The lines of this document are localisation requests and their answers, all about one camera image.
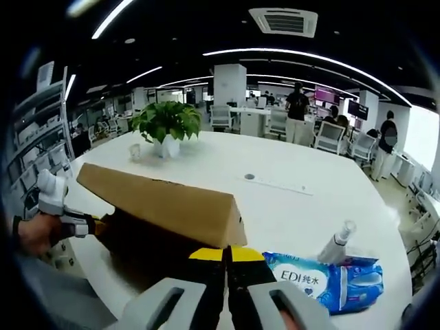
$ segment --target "person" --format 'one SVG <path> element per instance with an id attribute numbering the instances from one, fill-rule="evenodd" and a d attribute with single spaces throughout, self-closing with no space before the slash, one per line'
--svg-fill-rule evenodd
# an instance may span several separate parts
<path id="1" fill-rule="evenodd" d="M 307 128 L 304 115 L 309 111 L 309 99 L 303 94 L 303 84 L 296 82 L 294 91 L 286 99 L 286 141 L 300 144 Z"/>
<path id="2" fill-rule="evenodd" d="M 267 99 L 267 101 L 269 102 L 269 105 L 274 105 L 274 103 L 275 103 L 275 97 L 274 97 L 274 94 L 273 94 L 273 93 L 270 94 L 270 96 L 269 96 L 269 98 Z"/>
<path id="3" fill-rule="evenodd" d="M 78 135 L 84 132 L 84 125 L 82 124 L 82 122 L 80 122 L 78 125 L 76 125 L 75 132 Z"/>
<path id="4" fill-rule="evenodd" d="M 338 107 L 337 106 L 335 106 L 335 105 L 332 105 L 331 107 L 330 107 L 330 112 L 331 112 L 331 115 L 328 115 L 326 118 L 324 118 L 322 121 L 323 122 L 330 122 L 330 123 L 332 123 L 332 124 L 336 124 L 336 118 L 338 117 L 338 114 L 339 114 L 339 109 L 338 109 Z"/>
<path id="5" fill-rule="evenodd" d="M 349 132 L 349 119 L 345 115 L 339 115 L 339 116 L 337 116 L 335 123 L 338 126 L 345 128 L 342 136 L 346 136 L 347 133 Z"/>
<path id="6" fill-rule="evenodd" d="M 379 137 L 379 134 L 377 133 L 377 129 L 371 129 L 368 132 L 366 132 L 366 134 L 375 139 Z"/>
<path id="7" fill-rule="evenodd" d="M 380 133 L 382 136 L 379 140 L 379 148 L 377 148 L 377 155 L 373 164 L 373 173 L 370 176 L 371 179 L 377 182 L 382 177 L 386 160 L 397 143 L 397 127 L 394 123 L 394 113 L 392 111 L 388 111 L 386 114 L 386 120 L 380 127 Z"/>
<path id="8" fill-rule="evenodd" d="M 60 272 L 38 259 L 58 243 L 59 217 L 37 213 L 28 221 L 15 217 L 9 225 L 24 280 L 58 329 L 102 329 L 116 321 L 87 279 Z"/>

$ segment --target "white flower pot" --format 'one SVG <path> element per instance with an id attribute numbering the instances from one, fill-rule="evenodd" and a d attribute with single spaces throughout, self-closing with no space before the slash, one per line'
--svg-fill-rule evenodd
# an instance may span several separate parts
<path id="1" fill-rule="evenodd" d="M 167 134 L 164 141 L 160 143 L 157 139 L 153 139 L 154 153 L 161 158 L 174 158 L 180 152 L 180 140 L 176 140 L 171 134 Z"/>

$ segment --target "ceiling vent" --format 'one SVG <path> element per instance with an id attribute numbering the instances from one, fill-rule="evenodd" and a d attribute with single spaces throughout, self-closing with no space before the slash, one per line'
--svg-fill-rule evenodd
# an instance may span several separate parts
<path id="1" fill-rule="evenodd" d="M 318 14 L 290 8 L 254 8 L 249 13 L 262 33 L 315 36 Z"/>

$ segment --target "office chair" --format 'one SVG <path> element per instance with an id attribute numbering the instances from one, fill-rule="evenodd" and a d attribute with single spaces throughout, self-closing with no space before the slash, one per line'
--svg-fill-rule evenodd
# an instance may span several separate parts
<path id="1" fill-rule="evenodd" d="M 413 180 L 408 186 L 409 192 L 406 194 L 409 197 L 408 203 L 415 200 L 417 205 L 410 210 L 410 215 L 417 215 L 419 218 L 424 215 L 426 210 L 423 207 L 424 193 L 432 194 L 433 180 L 431 174 L 427 170 L 423 170 L 420 178 Z"/>
<path id="2" fill-rule="evenodd" d="M 213 129 L 232 129 L 233 117 L 228 105 L 211 106 L 210 125 Z"/>
<path id="3" fill-rule="evenodd" d="M 339 155 L 344 132 L 345 127 L 322 121 L 319 132 L 315 135 L 313 147 Z"/>
<path id="4" fill-rule="evenodd" d="M 349 144 L 349 156 L 354 160 L 369 164 L 371 161 L 371 151 L 376 143 L 376 139 L 363 132 L 359 133 L 353 143 Z"/>
<path id="5" fill-rule="evenodd" d="M 93 144 L 96 141 L 96 135 L 95 135 L 95 126 L 89 127 L 89 141 L 90 144 Z"/>
<path id="6" fill-rule="evenodd" d="M 109 120 L 109 136 L 110 138 L 116 138 L 118 136 L 118 123 L 114 119 Z"/>
<path id="7" fill-rule="evenodd" d="M 269 132 L 278 134 L 278 139 L 286 135 L 287 112 L 280 109 L 270 109 Z"/>

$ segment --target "person in white pants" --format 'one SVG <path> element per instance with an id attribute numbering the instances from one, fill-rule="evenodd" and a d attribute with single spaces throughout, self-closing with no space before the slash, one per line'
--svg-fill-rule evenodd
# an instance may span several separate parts
<path id="1" fill-rule="evenodd" d="M 373 173 L 371 179 L 379 181 L 382 177 L 386 165 L 386 160 L 393 152 L 394 145 L 397 143 L 397 127 L 394 123 L 394 113 L 388 111 L 386 120 L 380 127 L 382 136 L 379 140 L 379 148 L 377 148 L 376 160 L 373 164 Z"/>
<path id="2" fill-rule="evenodd" d="M 287 122 L 286 122 L 286 142 L 300 144 L 307 123 L 304 121 L 304 115 L 309 110 L 309 98 L 303 94 L 303 85 L 296 82 L 293 93 L 290 93 L 286 99 Z"/>

